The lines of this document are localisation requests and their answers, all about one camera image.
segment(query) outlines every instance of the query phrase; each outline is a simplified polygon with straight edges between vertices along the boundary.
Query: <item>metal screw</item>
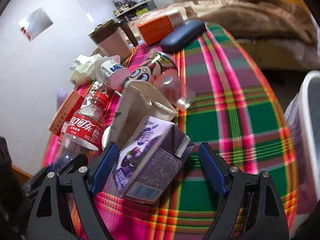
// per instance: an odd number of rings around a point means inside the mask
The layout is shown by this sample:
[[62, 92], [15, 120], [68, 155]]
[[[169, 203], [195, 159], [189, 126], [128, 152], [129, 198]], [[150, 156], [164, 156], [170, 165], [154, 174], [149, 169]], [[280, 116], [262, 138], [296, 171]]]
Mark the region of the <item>metal screw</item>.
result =
[[239, 171], [238, 167], [236, 167], [236, 166], [231, 166], [230, 170], [231, 170], [231, 172], [238, 172]]
[[270, 177], [270, 174], [269, 174], [269, 172], [267, 172], [267, 171], [263, 171], [263, 172], [262, 172], [262, 176], [265, 177], [265, 178], [269, 178], [269, 177]]
[[48, 177], [49, 179], [53, 178], [54, 176], [55, 176], [55, 173], [54, 173], [53, 171], [51, 171], [51, 172], [49, 172], [49, 173], [47, 174], [47, 177]]
[[79, 172], [84, 173], [88, 170], [88, 168], [86, 166], [82, 166], [79, 168]]

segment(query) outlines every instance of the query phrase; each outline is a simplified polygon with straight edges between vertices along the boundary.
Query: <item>bottle cap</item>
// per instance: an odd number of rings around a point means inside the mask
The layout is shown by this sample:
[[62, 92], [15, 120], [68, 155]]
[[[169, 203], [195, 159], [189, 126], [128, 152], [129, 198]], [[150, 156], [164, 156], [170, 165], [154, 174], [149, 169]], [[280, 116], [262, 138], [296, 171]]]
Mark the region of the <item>bottle cap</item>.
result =
[[101, 93], [101, 92], [95, 93], [94, 96], [92, 97], [92, 99], [93, 99], [93, 98], [98, 98], [98, 99], [100, 99], [100, 101], [102, 101], [105, 105], [106, 105], [107, 102], [108, 102], [108, 97], [107, 97], [107, 95], [104, 94], [104, 93]]

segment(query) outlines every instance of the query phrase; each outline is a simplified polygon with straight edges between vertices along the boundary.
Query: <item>red bottle label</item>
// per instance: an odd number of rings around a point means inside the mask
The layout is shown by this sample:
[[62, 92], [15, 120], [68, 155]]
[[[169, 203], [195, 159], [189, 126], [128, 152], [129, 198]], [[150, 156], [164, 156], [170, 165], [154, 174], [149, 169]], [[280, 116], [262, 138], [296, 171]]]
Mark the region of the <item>red bottle label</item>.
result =
[[68, 125], [66, 133], [73, 134], [102, 150], [103, 128], [87, 116], [75, 114]]

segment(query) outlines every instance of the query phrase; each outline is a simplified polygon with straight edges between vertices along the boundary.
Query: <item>purple juice box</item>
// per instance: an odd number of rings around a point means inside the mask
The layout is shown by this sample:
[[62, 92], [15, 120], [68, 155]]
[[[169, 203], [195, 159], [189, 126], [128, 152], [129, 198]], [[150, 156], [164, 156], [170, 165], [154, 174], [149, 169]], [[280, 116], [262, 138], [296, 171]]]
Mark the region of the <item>purple juice box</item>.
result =
[[113, 171], [124, 198], [154, 203], [187, 160], [194, 143], [174, 123], [145, 115]]

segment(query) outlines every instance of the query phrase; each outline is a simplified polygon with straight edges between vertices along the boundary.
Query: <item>coca-cola bottle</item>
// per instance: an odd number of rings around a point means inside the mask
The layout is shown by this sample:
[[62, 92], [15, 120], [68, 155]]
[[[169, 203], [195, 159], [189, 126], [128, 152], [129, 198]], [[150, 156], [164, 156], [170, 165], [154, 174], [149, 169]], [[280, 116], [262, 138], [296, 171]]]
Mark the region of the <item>coca-cola bottle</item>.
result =
[[105, 94], [96, 93], [90, 105], [74, 113], [55, 156], [52, 171], [58, 172], [78, 154], [87, 154], [92, 150], [102, 152], [103, 110], [107, 100]]

